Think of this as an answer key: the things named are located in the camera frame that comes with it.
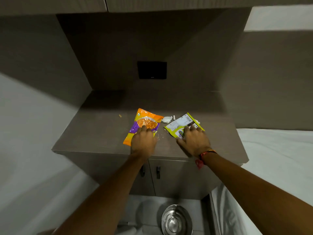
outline wall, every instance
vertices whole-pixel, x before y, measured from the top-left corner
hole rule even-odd
[[[97,186],[51,151],[91,88],[55,16],[0,27],[0,231],[35,234]]]
[[[312,130],[310,9],[253,8],[247,25],[250,8],[65,15],[59,21],[94,89],[175,88],[191,97],[218,90],[237,128]],[[286,19],[286,11],[293,18]],[[139,60],[166,61],[167,79],[139,80]]]

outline mattress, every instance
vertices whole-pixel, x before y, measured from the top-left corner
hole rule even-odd
[[[244,169],[313,205],[313,131],[237,131],[249,157]],[[261,234],[224,185],[212,199],[220,234]]]

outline person's left hand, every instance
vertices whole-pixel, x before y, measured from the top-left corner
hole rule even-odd
[[[143,157],[146,161],[154,153],[156,144],[157,138],[153,137],[152,130],[144,125],[131,140],[131,154]]]

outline metal basin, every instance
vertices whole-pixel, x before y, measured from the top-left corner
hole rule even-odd
[[[180,205],[170,205],[166,208],[161,220],[164,235],[191,235],[193,222],[186,209]]]

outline wooden countertop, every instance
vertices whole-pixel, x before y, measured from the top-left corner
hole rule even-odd
[[[162,116],[179,118],[189,112],[206,130],[215,149],[224,158],[243,164],[248,162],[231,118],[218,92],[93,91],[72,119],[53,151],[130,153],[123,141],[134,122],[138,108]],[[151,158],[191,160],[161,123],[156,134],[158,143]]]

